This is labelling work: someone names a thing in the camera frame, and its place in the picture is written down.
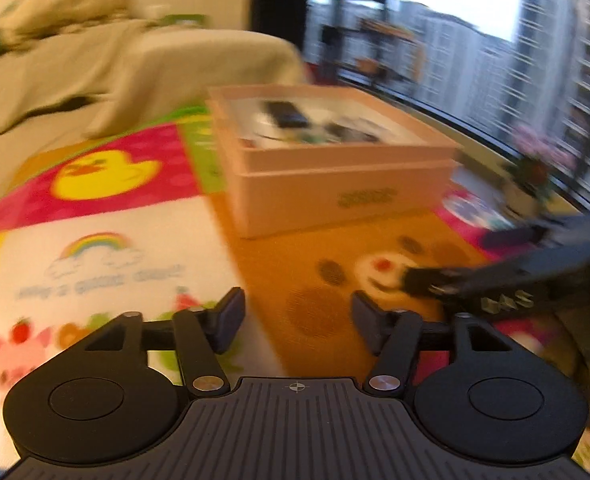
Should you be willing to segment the black remote control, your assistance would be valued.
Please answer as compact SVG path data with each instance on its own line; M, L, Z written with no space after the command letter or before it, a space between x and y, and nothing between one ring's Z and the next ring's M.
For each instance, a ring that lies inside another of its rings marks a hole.
M301 129L310 126L308 117L292 102L265 101L263 108L279 128Z

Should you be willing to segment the beige rolled blanket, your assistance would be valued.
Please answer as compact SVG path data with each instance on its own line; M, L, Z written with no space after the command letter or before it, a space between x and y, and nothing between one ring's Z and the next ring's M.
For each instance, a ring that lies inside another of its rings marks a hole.
M19 44L62 27L128 16L132 0L13 0L0 13L5 44Z

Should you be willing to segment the white round puck device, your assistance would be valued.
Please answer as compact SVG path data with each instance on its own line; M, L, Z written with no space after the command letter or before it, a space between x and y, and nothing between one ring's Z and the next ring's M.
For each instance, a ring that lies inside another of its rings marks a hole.
M251 119L253 135L262 148L283 148L295 142L295 133L289 128L280 128L266 112L256 112Z

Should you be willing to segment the colourful cartoon play mat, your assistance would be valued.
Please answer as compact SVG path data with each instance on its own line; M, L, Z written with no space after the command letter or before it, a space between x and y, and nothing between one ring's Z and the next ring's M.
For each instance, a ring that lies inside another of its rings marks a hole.
M26 162L0 200L0 479L587 479L590 313L444 322L408 266L477 266L486 206L237 235L210 120ZM190 392L171 318L232 287L229 392ZM364 392L361 290L421 315L412 384Z

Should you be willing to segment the metal shelf rack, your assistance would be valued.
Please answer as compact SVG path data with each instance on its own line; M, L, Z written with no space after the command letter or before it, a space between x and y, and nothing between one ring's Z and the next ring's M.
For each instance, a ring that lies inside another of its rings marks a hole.
M358 76L373 90L421 82L425 48L417 32L393 22L386 0L332 0L320 30L319 75L327 84Z

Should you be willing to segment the beige covered sofa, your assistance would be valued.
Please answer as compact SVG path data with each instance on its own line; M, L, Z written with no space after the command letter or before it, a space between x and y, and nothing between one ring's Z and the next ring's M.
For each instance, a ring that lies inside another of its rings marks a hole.
M0 197L40 152L150 124L211 87L308 79L297 47L245 30L129 20L41 39L0 56Z

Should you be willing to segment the potted pink flower plant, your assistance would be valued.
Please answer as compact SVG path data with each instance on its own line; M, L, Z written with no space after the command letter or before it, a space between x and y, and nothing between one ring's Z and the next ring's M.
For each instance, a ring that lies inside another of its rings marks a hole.
M563 141L540 133L519 122L511 132L515 158L505 166L508 180L503 185L504 210L513 218L532 219L546 209L555 170L573 170L575 156Z

